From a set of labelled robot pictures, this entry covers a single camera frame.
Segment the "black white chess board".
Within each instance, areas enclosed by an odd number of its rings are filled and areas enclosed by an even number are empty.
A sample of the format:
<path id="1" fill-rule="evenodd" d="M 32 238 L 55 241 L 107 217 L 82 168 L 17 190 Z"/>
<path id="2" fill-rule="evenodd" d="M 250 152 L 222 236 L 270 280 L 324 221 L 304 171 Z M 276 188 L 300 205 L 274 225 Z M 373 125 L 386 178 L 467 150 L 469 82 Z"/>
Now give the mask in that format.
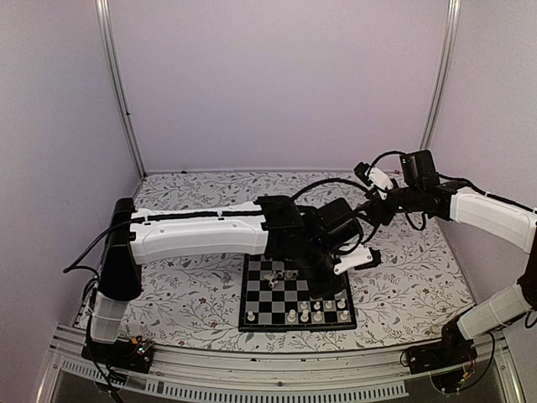
<path id="1" fill-rule="evenodd" d="M 341 275 L 345 281 L 345 288 L 338 294 L 328 298 L 314 299 L 310 296 L 307 280 L 298 271 L 298 277 L 294 280 L 280 281 L 273 289 L 263 279 L 264 275 L 272 271 L 295 270 L 288 262 L 265 259 L 261 255 L 245 255 L 242 267 L 242 288 L 240 298 L 240 310 L 238 314 L 239 332 L 328 332 L 355 330 L 357 328 L 357 315 L 352 301 L 351 285 L 347 274 Z M 345 322 L 340 320 L 340 312 L 344 311 L 337 307 L 337 302 L 345 298 L 349 317 Z M 300 320 L 300 303 L 309 302 L 309 321 Z M 313 322 L 312 315 L 316 310 L 313 305 L 321 303 L 322 320 Z M 333 308 L 326 309 L 326 302 L 333 301 Z M 296 322 L 286 321 L 290 310 L 296 311 Z M 255 322 L 247 321 L 248 311 L 253 311 L 256 316 Z"/>

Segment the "white king piece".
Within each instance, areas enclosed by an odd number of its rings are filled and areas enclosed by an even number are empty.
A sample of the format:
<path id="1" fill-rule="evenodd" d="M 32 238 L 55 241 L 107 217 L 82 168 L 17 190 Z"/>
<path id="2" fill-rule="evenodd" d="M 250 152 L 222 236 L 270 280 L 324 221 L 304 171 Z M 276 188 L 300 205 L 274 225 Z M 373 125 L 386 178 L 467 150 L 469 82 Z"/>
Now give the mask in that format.
<path id="1" fill-rule="evenodd" d="M 302 301 L 300 303 L 300 320 L 302 322 L 308 322 L 309 321 L 309 302 L 308 301 Z"/>

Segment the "white queen piece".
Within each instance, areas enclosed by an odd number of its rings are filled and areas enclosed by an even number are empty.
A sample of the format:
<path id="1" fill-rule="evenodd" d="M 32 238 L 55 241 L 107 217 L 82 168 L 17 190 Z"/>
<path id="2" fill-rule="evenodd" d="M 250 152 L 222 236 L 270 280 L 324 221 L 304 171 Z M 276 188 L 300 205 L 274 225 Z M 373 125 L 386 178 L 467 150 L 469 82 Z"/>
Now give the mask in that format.
<path id="1" fill-rule="evenodd" d="M 289 323 L 295 323 L 296 322 L 296 311 L 290 310 L 287 314 L 286 321 Z"/>

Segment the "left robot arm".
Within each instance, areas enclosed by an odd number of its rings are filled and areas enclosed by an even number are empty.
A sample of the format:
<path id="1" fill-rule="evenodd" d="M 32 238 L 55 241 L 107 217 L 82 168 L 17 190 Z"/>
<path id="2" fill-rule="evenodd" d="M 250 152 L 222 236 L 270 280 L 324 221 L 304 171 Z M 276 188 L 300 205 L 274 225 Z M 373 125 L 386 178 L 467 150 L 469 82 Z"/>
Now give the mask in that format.
<path id="1" fill-rule="evenodd" d="M 342 198 L 316 208 L 299 207 L 289 196 L 261 196 L 234 206 L 180 211 L 137 209 L 133 199 L 123 198 L 109 228 L 65 271 L 105 244 L 89 338 L 97 356 L 118 364 L 125 355 L 118 328 L 128 303 L 142 292 L 142 266 L 180 256 L 262 255 L 291 262 L 324 296 L 340 290 L 340 275 L 372 262 L 364 245 L 344 246 L 362 236 L 357 212 Z"/>

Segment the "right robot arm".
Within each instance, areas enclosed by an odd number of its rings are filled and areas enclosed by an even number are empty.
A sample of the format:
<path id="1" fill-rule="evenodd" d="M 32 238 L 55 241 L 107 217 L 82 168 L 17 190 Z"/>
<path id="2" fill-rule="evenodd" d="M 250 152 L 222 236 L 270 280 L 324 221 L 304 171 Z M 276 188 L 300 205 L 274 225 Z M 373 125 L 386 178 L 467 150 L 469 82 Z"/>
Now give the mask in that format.
<path id="1" fill-rule="evenodd" d="M 483 190 L 536 206 L 533 176 L 517 176 L 514 160 L 487 153 L 433 150 L 438 171 L 466 177 Z M 443 323 L 476 302 L 513 284 L 527 258 L 513 245 L 478 229 L 439 220 L 423 233 L 403 217 L 380 229 L 372 244 L 384 249 L 377 274 L 365 274 L 354 296 L 366 345 L 388 346 L 436 338 Z"/>

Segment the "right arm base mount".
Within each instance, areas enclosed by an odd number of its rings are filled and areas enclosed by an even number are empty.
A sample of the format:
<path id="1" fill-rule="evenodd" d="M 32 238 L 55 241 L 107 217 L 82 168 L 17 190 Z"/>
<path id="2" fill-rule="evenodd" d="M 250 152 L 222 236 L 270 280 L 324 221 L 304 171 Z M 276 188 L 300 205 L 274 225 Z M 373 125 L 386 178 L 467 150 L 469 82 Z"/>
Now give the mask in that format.
<path id="1" fill-rule="evenodd" d="M 477 358 L 472 340 L 462 336 L 444 336 L 440 341 L 406 348 L 399 363 L 411 374 L 422 374 L 454 365 L 471 362 Z"/>

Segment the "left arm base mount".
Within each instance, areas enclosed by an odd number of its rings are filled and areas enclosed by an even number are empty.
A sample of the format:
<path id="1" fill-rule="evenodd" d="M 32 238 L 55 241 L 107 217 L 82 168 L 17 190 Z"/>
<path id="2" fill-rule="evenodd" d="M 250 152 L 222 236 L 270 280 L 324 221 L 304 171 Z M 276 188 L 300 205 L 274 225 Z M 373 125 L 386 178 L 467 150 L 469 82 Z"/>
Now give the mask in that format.
<path id="1" fill-rule="evenodd" d="M 112 369 L 148 374 L 154 358 L 154 342 L 137 336 L 107 344 L 86 339 L 81 357 Z"/>

